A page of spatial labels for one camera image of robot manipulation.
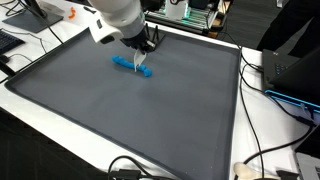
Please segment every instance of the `wire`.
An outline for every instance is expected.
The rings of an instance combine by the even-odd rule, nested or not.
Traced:
[[[8,9],[8,11],[6,12],[6,16],[10,17],[10,16],[13,16],[13,15],[19,14],[19,13],[21,13],[21,12],[23,12],[23,11],[25,10],[25,9],[20,9],[20,10],[18,10],[18,11],[15,11],[14,9],[15,9],[19,4],[20,4],[20,3],[17,2],[17,4],[14,5],[12,8],[8,8],[8,7],[4,6],[3,4],[0,5],[0,6],[3,7],[3,8]]]
[[[249,65],[248,65],[248,64],[245,64],[245,66],[243,67],[242,71],[240,71],[240,76],[241,76],[241,80],[240,80],[240,93],[241,93],[241,100],[242,100],[242,102],[244,103],[243,92],[242,92],[242,81],[243,81],[243,82],[245,82],[245,84],[246,84],[249,88],[251,88],[251,89],[253,89],[253,90],[255,90],[255,91],[260,92],[262,95],[266,96],[267,98],[269,98],[270,100],[272,100],[273,102],[275,102],[275,103],[280,107],[280,109],[281,109],[284,113],[286,113],[286,114],[289,115],[290,117],[293,117],[294,119],[298,120],[298,119],[297,119],[297,118],[298,118],[297,116],[289,113],[277,100],[275,100],[275,99],[273,99],[272,97],[268,96],[267,94],[263,93],[263,91],[261,91],[261,90],[259,90],[259,89],[257,89],[257,88],[252,87],[251,85],[249,85],[249,84],[246,82],[246,80],[245,80],[244,77],[243,77],[243,73],[244,73],[244,70],[245,70],[246,66],[249,66]],[[287,143],[287,144],[284,144],[284,145],[281,145],[281,146],[277,146],[277,147],[274,147],[274,148],[266,149],[266,150],[263,150],[263,151],[261,151],[261,149],[259,149],[259,152],[255,153],[254,155],[252,155],[252,156],[250,156],[248,159],[246,159],[246,160],[244,161],[244,164],[248,164],[252,159],[254,159],[254,158],[258,157],[258,156],[260,156],[260,158],[262,158],[262,155],[265,154],[265,153],[269,153],[269,152],[272,152],[272,151],[276,151],[276,150],[279,150],[279,149],[283,149],[283,148],[285,148],[285,147],[292,146],[292,145],[294,145],[294,144],[302,141],[303,139],[305,139],[305,138],[312,132],[312,129],[313,129],[313,126],[310,125],[308,131],[307,131],[302,137],[298,138],[298,139],[295,140],[295,141],[292,141],[292,142],[289,142],[289,143]],[[263,167],[263,165],[262,165],[262,174],[264,175],[264,167]],[[237,175],[235,175],[234,180],[238,180],[238,176],[237,176]]]
[[[209,21],[210,13],[211,13],[211,9],[208,11],[208,14],[205,16],[205,18],[206,18],[206,25],[207,25],[208,31],[210,31],[209,22],[208,22],[208,21]]]
[[[39,38],[39,37],[37,37],[37,36],[35,36],[35,35],[31,34],[31,33],[13,32],[13,31],[6,30],[6,29],[4,29],[4,28],[0,28],[0,31],[6,31],[6,32],[12,33],[12,34],[30,35],[30,36],[32,36],[32,37],[34,37],[34,38],[36,38],[36,39],[39,39],[39,40],[40,40],[41,47],[42,47],[44,53],[47,54],[47,51],[46,51],[46,49],[45,49],[44,46],[43,46],[43,40],[42,40],[42,38]]]
[[[145,174],[148,175],[148,176],[152,176],[150,173],[148,173],[148,171],[146,171],[145,169],[143,169],[143,167],[139,164],[139,162],[138,162],[137,160],[133,159],[133,158],[130,157],[130,156],[119,156],[119,157],[115,158],[115,159],[111,162],[111,164],[110,164],[110,166],[109,166],[108,174],[111,173],[111,169],[112,169],[113,164],[114,164],[115,162],[117,162],[119,159],[128,159],[128,160],[130,160],[130,161],[131,161],[133,164],[135,164],[143,173],[145,173]]]
[[[6,3],[1,3],[0,6],[8,5],[8,4],[14,3],[15,1],[16,0],[12,0],[12,1],[9,1],[9,2],[6,2]]]
[[[220,32],[220,33],[225,33],[225,34],[232,40],[232,42],[233,42],[239,49],[241,49],[240,45],[232,38],[232,36],[231,36],[228,32]],[[243,53],[241,53],[241,57],[242,57],[243,61],[244,61],[246,64],[248,64],[248,66],[250,66],[252,69],[254,69],[254,70],[258,71],[258,72],[261,72],[261,73],[263,72],[263,68],[262,68],[262,67],[260,67],[260,66],[258,66],[258,65],[254,65],[254,64],[249,63],[249,62],[246,60],[246,58],[243,56]]]
[[[248,66],[248,64],[244,65],[244,66],[243,66],[243,69],[242,69],[242,72],[240,72],[240,74],[241,74],[241,80],[240,80],[240,97],[241,97],[241,101],[242,101],[242,104],[243,104],[245,113],[246,113],[246,115],[247,115],[247,118],[248,118],[250,127],[251,127],[252,132],[253,132],[253,134],[254,134],[254,137],[255,137],[255,139],[256,139],[259,152],[261,153],[261,152],[262,152],[262,151],[261,151],[261,145],[260,145],[260,142],[259,142],[257,133],[256,133],[254,127],[253,127],[252,121],[251,121],[251,119],[250,119],[250,115],[249,115],[249,112],[248,112],[246,103],[245,103],[245,101],[244,101],[243,91],[242,91],[242,81],[243,81],[243,79],[244,79],[244,78],[243,78],[243,72],[244,72],[244,70],[245,70],[245,68],[246,68],[247,66]],[[262,154],[260,155],[260,161],[261,161],[261,169],[262,169],[262,178],[264,178],[264,162],[263,162],[263,156],[262,156]]]
[[[64,44],[63,41],[57,36],[57,34],[51,29],[51,27],[49,26],[48,22],[36,11],[34,11],[33,9],[29,8],[29,6],[27,6],[26,4],[24,4],[21,0],[18,0],[28,11],[30,11],[31,13],[37,15],[47,26],[47,28],[50,30],[50,32],[58,39],[58,41],[61,44]]]
[[[115,162],[117,162],[119,159],[127,159],[127,160],[130,160],[133,164],[135,164],[137,166],[137,168],[139,168],[140,171],[142,171],[144,174],[146,175],[142,175],[140,178],[150,178],[150,179],[157,179],[157,180],[173,180],[171,178],[167,178],[167,177],[161,177],[161,176],[153,176],[151,175],[148,171],[146,171],[141,165],[140,163],[135,160],[134,158],[130,157],[130,156],[119,156],[117,158],[115,158],[111,164],[109,165],[109,169],[108,169],[108,180],[112,180],[113,178],[110,177],[110,173],[111,173],[111,170],[112,170],[112,166]]]
[[[140,176],[140,178],[149,178],[149,179],[155,179],[155,180],[174,180],[172,178],[162,177],[162,176]]]
[[[224,1],[224,0],[223,0],[223,6],[224,6],[224,14],[227,14],[227,5],[226,5],[226,1]],[[226,32],[228,32],[228,18],[226,19],[225,27],[226,27],[226,30],[225,30],[225,33],[226,33]]]
[[[3,82],[5,82],[6,80],[8,80],[8,77],[6,77],[6,78],[3,79],[2,81],[0,81],[0,84],[2,84]]]
[[[27,56],[25,56],[23,54],[13,54],[13,55],[9,56],[9,58],[12,58],[13,56],[22,56],[22,57],[26,58],[28,61],[32,62],[32,60],[30,58],[28,58]]]

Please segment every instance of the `table surface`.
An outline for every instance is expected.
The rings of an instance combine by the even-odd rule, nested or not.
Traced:
[[[62,0],[44,1],[55,4],[60,9],[65,11],[64,13],[61,13],[61,15],[64,16],[64,20],[52,26],[53,31],[63,41],[66,41],[80,33],[86,27],[88,27],[89,23],[91,23],[92,15],[85,11],[82,5]],[[71,7],[76,10],[76,16],[73,19],[68,18],[68,16],[71,14]],[[0,20],[6,18],[6,11],[7,9],[0,7]],[[149,23],[149,26],[154,27],[155,24]],[[0,27],[10,31],[25,32],[2,22],[0,22]],[[165,31],[178,33],[180,35],[197,38],[203,41],[236,48],[235,45],[229,43],[183,32],[173,28],[168,28],[165,26],[159,26],[159,28]],[[48,29],[35,35],[44,40],[44,46],[47,51],[52,50],[59,45],[59,42],[54,38]],[[19,53],[26,55],[32,60],[36,60],[44,55],[39,40],[26,35],[15,36],[23,39],[27,43],[11,50],[10,52],[6,53],[6,55],[10,56],[12,54]],[[246,60],[250,63],[257,65],[261,64],[261,52],[244,48],[243,54]],[[19,70],[28,63],[29,62],[23,57],[15,56],[8,65],[14,70]],[[244,77],[249,84],[253,85],[254,87],[261,88],[261,75],[259,73],[247,68]],[[5,74],[0,72],[0,80],[3,80],[4,78],[6,78]],[[254,92],[245,85],[243,86],[243,92],[245,102],[252,119],[253,126],[260,140],[262,149],[275,147],[293,141],[307,131],[308,127],[287,116],[266,97]],[[287,104],[284,104],[284,106],[293,114],[303,115],[303,112],[298,107]],[[147,169],[150,171],[150,173],[154,175],[173,177],[170,173],[159,168],[155,164],[146,161],[145,159],[113,144],[101,136],[84,129],[61,116],[58,116],[11,93],[4,87],[4,83],[0,84],[0,107],[101,170],[107,171],[110,162],[114,158],[120,155],[129,155],[133,158],[136,158],[138,161],[148,167]],[[275,170],[278,169],[297,172],[297,167],[293,156],[293,148],[294,147],[288,147],[264,155],[266,172],[274,174]],[[238,95],[233,131],[230,179],[233,179],[234,177],[232,169],[233,164],[235,162],[244,161],[247,157],[256,153],[257,151],[258,148],[256,141],[249,126],[248,119],[245,115],[245,111],[240,100],[240,95]],[[261,164],[258,158],[253,160],[250,163],[250,166],[257,170],[261,170]],[[133,165],[126,160],[120,160],[115,164],[115,167],[132,168]]]

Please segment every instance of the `computer monitor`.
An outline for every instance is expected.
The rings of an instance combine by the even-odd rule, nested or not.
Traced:
[[[36,0],[25,0],[25,2],[26,10],[3,22],[32,33],[38,33],[63,19],[63,16],[43,11]]]

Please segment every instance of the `gray mat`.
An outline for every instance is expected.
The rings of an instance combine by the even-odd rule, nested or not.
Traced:
[[[86,30],[6,87],[181,179],[228,179],[239,50],[166,35],[145,61],[149,78],[111,61],[133,49],[99,46]]]

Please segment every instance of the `power cord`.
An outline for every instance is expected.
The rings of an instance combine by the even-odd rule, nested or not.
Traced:
[[[127,159],[131,161],[137,168],[139,168],[140,171],[137,170],[123,170],[120,169],[119,171],[112,171],[112,166],[114,163],[116,163],[120,159]],[[119,156],[115,158],[108,169],[108,180],[114,180],[114,179],[130,179],[130,180],[139,180],[142,178],[149,178],[149,179],[156,179],[156,180],[174,180],[172,178],[162,177],[162,176],[153,176],[148,171],[146,171],[140,163],[135,160],[134,158],[130,156]]]
[[[279,150],[279,149],[283,149],[283,148],[292,146],[292,145],[294,145],[294,144],[302,141],[303,139],[305,139],[305,138],[312,132],[313,127],[315,127],[316,125],[315,125],[315,123],[314,123],[313,121],[308,121],[308,120],[304,119],[303,117],[295,116],[295,115],[289,113],[277,100],[275,100],[275,99],[271,98],[270,96],[266,95],[265,93],[263,93],[263,91],[261,91],[261,90],[259,90],[259,89],[256,89],[256,88],[254,88],[254,87],[252,87],[252,86],[250,86],[250,85],[247,83],[247,81],[244,79],[244,77],[243,77],[243,73],[244,73],[244,70],[245,70],[246,66],[249,66],[249,65],[248,65],[248,64],[245,64],[244,67],[243,67],[243,69],[242,69],[242,71],[240,71],[240,76],[241,76],[241,80],[240,80],[240,94],[241,94],[241,100],[242,100],[242,102],[243,102],[244,109],[245,109],[245,111],[246,111],[246,114],[247,114],[248,119],[249,119],[249,116],[248,116],[247,108],[246,108],[246,106],[245,106],[244,99],[243,99],[242,81],[245,82],[245,84],[246,84],[249,88],[251,88],[251,89],[253,89],[253,90],[255,90],[255,91],[258,91],[258,92],[261,93],[262,95],[266,96],[267,98],[269,98],[270,100],[272,100],[273,102],[275,102],[275,103],[280,107],[280,109],[281,109],[283,112],[285,112],[285,113],[288,114],[289,116],[293,117],[293,118],[296,119],[298,122],[301,122],[301,123],[306,124],[306,125],[309,126],[308,131],[307,131],[302,137],[298,138],[297,140],[292,141],[292,142],[289,142],[289,143],[284,144],[284,145],[281,145],[281,146],[277,146],[277,147],[274,147],[274,148],[266,149],[266,150],[263,150],[263,151],[261,151],[261,149],[259,148],[259,152],[257,152],[256,154],[250,156],[248,159],[246,159],[246,160],[243,162],[244,164],[248,164],[252,159],[260,156],[260,158],[261,158],[261,165],[262,165],[262,178],[263,178],[263,177],[264,177],[264,165],[263,165],[262,155],[265,154],[265,153],[269,153],[269,152],[272,152],[272,151],[276,151],[276,150]],[[255,130],[254,130],[253,126],[252,126],[252,123],[251,123],[251,120],[250,120],[250,119],[249,119],[249,122],[250,122],[250,126],[251,126],[251,128],[252,128],[252,130],[253,130],[253,132],[254,132],[254,134],[255,134]],[[235,175],[234,180],[238,180],[238,176],[237,176],[237,175]]]
[[[6,32],[11,33],[11,34],[29,35],[29,36],[32,36],[32,37],[34,37],[34,38],[36,38],[36,39],[39,39],[39,40],[40,40],[41,47],[42,47],[44,53],[47,54],[47,51],[46,51],[46,49],[45,49],[44,46],[43,46],[43,40],[42,40],[42,38],[39,38],[39,37],[37,37],[37,36],[35,36],[35,35],[31,34],[31,33],[13,32],[13,31],[6,30],[6,29],[4,29],[4,28],[0,28],[0,31],[6,31]]]
[[[232,40],[232,42],[238,47],[238,49],[241,50],[240,45],[232,38],[232,36],[231,36],[228,32],[220,32],[220,33],[226,34],[226,35]],[[249,62],[246,60],[246,58],[243,56],[243,53],[241,53],[241,57],[242,57],[243,61],[244,61],[246,64],[248,64],[248,66],[250,66],[252,69],[254,69],[254,70],[256,70],[256,71],[258,71],[258,72],[260,72],[260,73],[263,73],[263,67],[249,63]]]
[[[224,0],[223,0],[223,6],[224,6],[224,13],[227,14],[227,5],[226,5],[226,1],[224,1]],[[226,28],[224,31],[225,33],[224,33],[224,36],[221,39],[221,41],[224,40],[224,38],[226,37],[226,33],[228,32],[228,18],[226,19],[225,28]]]
[[[252,130],[252,132],[253,132],[253,134],[254,134],[254,137],[255,137],[255,139],[256,139],[257,146],[258,146],[258,150],[259,150],[259,152],[261,153],[262,151],[261,151],[260,141],[259,141],[258,136],[257,136],[257,133],[256,133],[254,127],[253,127],[252,121],[251,121],[251,119],[250,119],[250,115],[249,115],[249,112],[248,112],[246,103],[245,103],[245,101],[244,101],[243,91],[242,91],[242,81],[244,80],[244,78],[243,78],[243,72],[244,72],[244,70],[245,70],[245,68],[246,68],[247,66],[248,66],[248,64],[245,64],[244,67],[243,67],[243,69],[242,69],[242,71],[240,72],[240,74],[241,74],[241,80],[240,80],[240,95],[241,95],[241,96],[240,96],[240,97],[241,97],[242,105],[243,105],[244,110],[245,110],[245,113],[246,113],[246,115],[247,115],[247,118],[248,118],[248,121],[249,121],[251,130]],[[263,156],[262,156],[262,154],[260,155],[260,161],[261,161],[262,178],[264,178],[264,162],[263,162]]]
[[[10,2],[7,2],[7,3],[0,4],[1,7],[8,9],[8,11],[6,12],[6,16],[7,17],[14,16],[14,15],[19,14],[19,13],[21,13],[21,12],[23,12],[25,10],[25,9],[20,9],[18,11],[14,10],[20,4],[19,2],[16,5],[14,5],[12,8],[8,8],[7,6],[5,6],[5,5],[13,3],[14,1],[10,1]]]
[[[22,56],[25,59],[27,59],[29,62],[32,63],[32,60],[30,58],[28,58],[27,56],[23,55],[23,54],[13,54],[13,55],[9,56],[9,58],[12,58],[13,56]]]
[[[8,4],[14,3],[15,1],[16,0],[12,0],[12,1],[9,1],[9,2],[6,2],[6,3],[1,3],[0,6],[8,5]]]
[[[209,16],[210,16],[210,14],[211,14],[211,9],[208,11],[208,14],[205,16],[205,18],[206,18],[206,25],[207,25],[207,29],[208,29],[208,31],[210,31],[210,27],[209,27]]]
[[[31,13],[35,14],[36,16],[38,16],[47,26],[47,28],[50,30],[50,32],[58,39],[58,41],[61,44],[64,44],[63,41],[57,36],[57,34],[51,29],[51,27],[48,25],[48,22],[36,11],[34,11],[33,9],[29,8],[29,6],[27,6],[26,4],[24,4],[21,0],[18,0],[19,3],[21,3],[26,10],[30,11]]]

